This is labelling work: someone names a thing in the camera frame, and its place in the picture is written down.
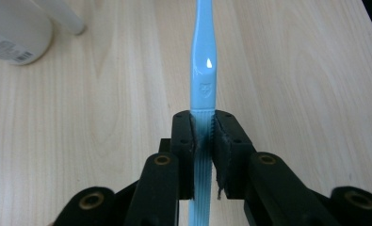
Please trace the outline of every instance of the light blue plastic handle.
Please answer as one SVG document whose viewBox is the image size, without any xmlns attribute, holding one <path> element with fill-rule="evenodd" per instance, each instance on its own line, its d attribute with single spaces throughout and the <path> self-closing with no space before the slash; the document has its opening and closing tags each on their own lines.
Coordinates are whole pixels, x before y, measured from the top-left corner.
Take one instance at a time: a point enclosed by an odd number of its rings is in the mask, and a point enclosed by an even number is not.
<svg viewBox="0 0 372 226">
<path fill-rule="evenodd" d="M 191 50 L 191 110 L 215 109 L 216 71 L 212 0 L 198 0 Z"/>
</svg>

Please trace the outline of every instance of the light wood surface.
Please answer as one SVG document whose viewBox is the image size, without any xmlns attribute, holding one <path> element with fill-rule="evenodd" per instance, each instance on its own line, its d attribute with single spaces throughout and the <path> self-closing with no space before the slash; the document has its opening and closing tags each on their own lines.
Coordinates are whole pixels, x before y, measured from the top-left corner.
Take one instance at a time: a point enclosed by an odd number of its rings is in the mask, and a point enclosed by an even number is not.
<svg viewBox="0 0 372 226">
<path fill-rule="evenodd" d="M 40 60 L 0 60 L 0 225 L 47 225 L 84 188 L 131 184 L 170 137 L 171 116 L 189 109 L 194 1 L 67 2 L 84 34 L 56 25 Z M 362 2 L 214 8 L 218 109 L 311 189 L 372 192 L 372 24 Z M 211 225 L 246 225 L 243 202 L 212 190 Z"/>
</svg>

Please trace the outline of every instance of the wood grain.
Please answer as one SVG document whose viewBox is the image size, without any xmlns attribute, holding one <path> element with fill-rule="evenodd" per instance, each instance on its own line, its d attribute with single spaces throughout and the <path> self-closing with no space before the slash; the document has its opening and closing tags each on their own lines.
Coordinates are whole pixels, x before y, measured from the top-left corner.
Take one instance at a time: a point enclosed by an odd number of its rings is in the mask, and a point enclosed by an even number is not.
<svg viewBox="0 0 372 226">
<path fill-rule="evenodd" d="M 48 225 L 90 186 L 134 182 L 189 108 L 193 1 L 67 1 L 27 66 L 0 60 L 0 225 Z M 218 109 L 311 189 L 372 192 L 372 24 L 359 0 L 214 1 Z M 246 225 L 216 201 L 211 225 Z M 186 203 L 180 225 L 186 225 Z"/>
</svg>

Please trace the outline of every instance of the tabletop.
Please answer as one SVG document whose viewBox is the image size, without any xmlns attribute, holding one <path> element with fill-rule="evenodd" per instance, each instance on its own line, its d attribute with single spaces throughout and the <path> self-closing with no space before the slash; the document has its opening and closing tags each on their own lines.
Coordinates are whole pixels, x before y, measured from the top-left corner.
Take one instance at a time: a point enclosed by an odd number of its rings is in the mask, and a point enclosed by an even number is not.
<svg viewBox="0 0 372 226">
<path fill-rule="evenodd" d="M 0 225 L 48 225 L 84 188 L 130 185 L 170 137 L 172 115 L 189 109 L 194 1 L 67 3 L 83 34 L 55 24 L 36 62 L 0 60 Z M 363 3 L 214 0 L 214 20 L 217 109 L 312 190 L 372 193 L 372 24 Z M 243 202 L 218 201 L 217 191 L 213 182 L 211 225 L 246 225 Z"/>
</svg>

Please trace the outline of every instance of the blue toothbrush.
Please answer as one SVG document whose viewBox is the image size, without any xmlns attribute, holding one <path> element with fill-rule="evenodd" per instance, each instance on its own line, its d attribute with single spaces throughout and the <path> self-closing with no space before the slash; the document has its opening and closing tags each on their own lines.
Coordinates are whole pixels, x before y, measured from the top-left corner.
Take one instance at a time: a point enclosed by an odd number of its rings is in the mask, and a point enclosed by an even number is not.
<svg viewBox="0 0 372 226">
<path fill-rule="evenodd" d="M 194 159 L 194 200 L 189 204 L 188 224 L 209 225 L 212 179 L 211 140 L 216 106 L 216 42 L 212 0 L 197 0 L 191 51 L 191 115 L 197 147 Z"/>
</svg>

